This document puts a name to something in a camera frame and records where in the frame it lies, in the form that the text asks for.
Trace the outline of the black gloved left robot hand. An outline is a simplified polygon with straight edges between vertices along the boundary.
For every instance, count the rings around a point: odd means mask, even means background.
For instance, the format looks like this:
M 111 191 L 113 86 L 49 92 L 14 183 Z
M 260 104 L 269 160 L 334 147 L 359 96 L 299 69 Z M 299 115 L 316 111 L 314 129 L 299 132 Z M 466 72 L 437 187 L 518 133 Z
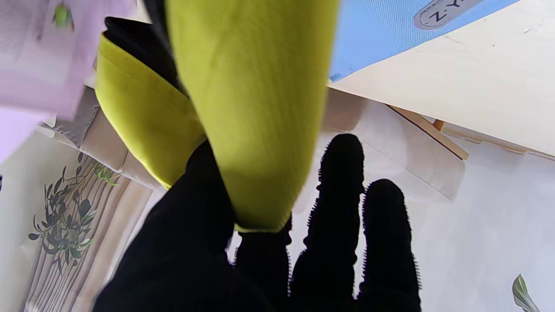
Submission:
M 289 270 L 292 222 L 242 233 L 208 141 L 156 203 L 97 296 L 95 312 L 420 312 L 420 278 L 401 189 L 363 182 L 363 148 L 351 133 L 329 142 L 319 197 Z

